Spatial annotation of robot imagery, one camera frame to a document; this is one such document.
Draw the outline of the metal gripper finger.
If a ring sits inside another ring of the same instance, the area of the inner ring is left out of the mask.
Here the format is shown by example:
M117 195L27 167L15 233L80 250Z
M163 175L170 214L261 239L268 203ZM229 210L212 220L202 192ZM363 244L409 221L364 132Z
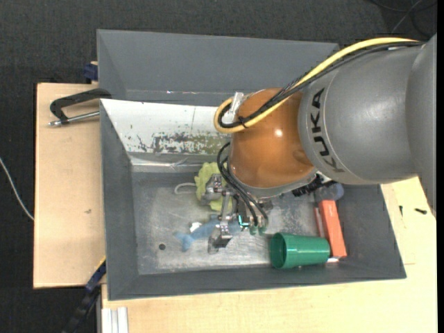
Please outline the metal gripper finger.
M217 223L208 239L208 253L216 254L220 248L225 248L232 238L233 234L229 229L229 223L227 221Z
M221 205L224 190L223 177L219 173L214 173L205 183L204 192L202 193L203 205Z

